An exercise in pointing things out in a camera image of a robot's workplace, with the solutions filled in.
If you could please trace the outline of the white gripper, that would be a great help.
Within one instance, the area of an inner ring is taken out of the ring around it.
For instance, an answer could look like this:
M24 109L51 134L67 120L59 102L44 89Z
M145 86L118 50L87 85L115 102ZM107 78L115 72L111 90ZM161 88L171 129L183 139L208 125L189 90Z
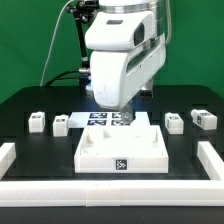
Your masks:
M121 118L124 121L133 121L134 120L134 110L131 104L127 104L121 111Z

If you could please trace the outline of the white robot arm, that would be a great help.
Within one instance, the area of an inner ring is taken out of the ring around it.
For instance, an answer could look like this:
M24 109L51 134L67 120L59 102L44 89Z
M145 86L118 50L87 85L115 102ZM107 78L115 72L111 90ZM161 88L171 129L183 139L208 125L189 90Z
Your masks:
M165 0L99 0L99 6L85 35L93 95L129 124L135 119L133 97L165 63Z

